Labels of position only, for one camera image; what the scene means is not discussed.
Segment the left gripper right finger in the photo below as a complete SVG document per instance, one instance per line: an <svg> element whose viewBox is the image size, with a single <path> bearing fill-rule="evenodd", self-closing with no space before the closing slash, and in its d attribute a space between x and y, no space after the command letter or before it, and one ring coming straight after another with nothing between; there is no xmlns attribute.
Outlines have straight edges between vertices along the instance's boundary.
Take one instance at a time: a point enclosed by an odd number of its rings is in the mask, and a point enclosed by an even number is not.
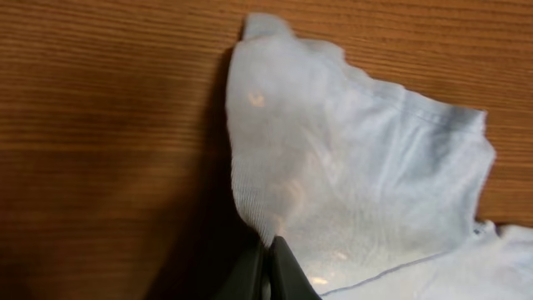
<svg viewBox="0 0 533 300"><path fill-rule="evenodd" d="M274 238L267 263L272 300L321 300L283 237Z"/></svg>

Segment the light blue printed t-shirt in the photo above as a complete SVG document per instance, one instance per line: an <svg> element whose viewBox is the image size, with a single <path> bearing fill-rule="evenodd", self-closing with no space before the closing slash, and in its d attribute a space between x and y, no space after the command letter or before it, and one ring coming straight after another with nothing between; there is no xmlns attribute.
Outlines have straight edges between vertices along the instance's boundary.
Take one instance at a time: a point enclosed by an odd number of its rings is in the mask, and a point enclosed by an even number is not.
<svg viewBox="0 0 533 300"><path fill-rule="evenodd" d="M529 299L532 231L476 221L486 114L349 65L248 15L227 81L232 191L325 299Z"/></svg>

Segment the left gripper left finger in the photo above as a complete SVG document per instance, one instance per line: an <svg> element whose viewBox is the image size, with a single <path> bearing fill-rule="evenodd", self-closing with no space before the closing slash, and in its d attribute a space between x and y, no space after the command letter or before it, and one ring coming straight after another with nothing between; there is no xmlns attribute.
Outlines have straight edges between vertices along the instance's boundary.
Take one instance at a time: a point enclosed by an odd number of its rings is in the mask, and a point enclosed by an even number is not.
<svg viewBox="0 0 533 300"><path fill-rule="evenodd" d="M248 243L212 300L261 300L265 256L261 242Z"/></svg>

